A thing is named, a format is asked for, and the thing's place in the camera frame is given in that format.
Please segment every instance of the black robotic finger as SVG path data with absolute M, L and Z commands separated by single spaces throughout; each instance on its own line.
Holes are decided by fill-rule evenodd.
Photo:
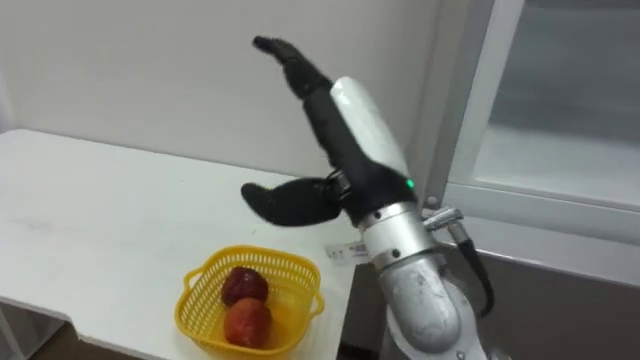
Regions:
M 315 225 L 335 219 L 341 211 L 321 178 L 296 179 L 273 189 L 247 183 L 241 193 L 258 216 L 278 226 Z

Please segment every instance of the white cabinet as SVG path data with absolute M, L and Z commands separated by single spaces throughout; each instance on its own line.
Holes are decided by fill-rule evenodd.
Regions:
M 444 202 L 640 244 L 640 1 L 495 0 Z

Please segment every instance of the sticker label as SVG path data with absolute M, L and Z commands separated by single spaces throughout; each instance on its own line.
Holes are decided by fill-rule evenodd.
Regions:
M 324 250 L 335 265 L 359 265 L 369 262 L 369 252 L 361 241 L 325 245 Z

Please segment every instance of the yellow plastic basket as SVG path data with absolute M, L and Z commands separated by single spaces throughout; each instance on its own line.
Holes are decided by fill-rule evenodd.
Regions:
M 252 268 L 269 283 L 266 306 L 271 310 L 273 324 L 269 340 L 261 349 L 232 345 L 224 337 L 227 308 L 220 292 L 235 266 Z M 197 275 L 200 278 L 191 286 Z M 176 305 L 175 321 L 182 333 L 205 348 L 273 356 L 296 346 L 311 319 L 324 310 L 319 289 L 320 271 L 303 257 L 255 246 L 232 246 L 218 251 L 184 277 L 184 292 Z M 314 298 L 317 305 L 311 311 Z

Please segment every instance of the metal cylinder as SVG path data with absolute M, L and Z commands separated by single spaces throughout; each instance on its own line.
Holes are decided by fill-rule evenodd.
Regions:
M 380 286 L 412 347 L 425 353 L 451 348 L 461 321 L 430 254 L 422 253 L 384 269 Z
M 378 271 L 438 246 L 425 231 L 415 204 L 398 203 L 371 214 L 360 224 L 362 240 Z

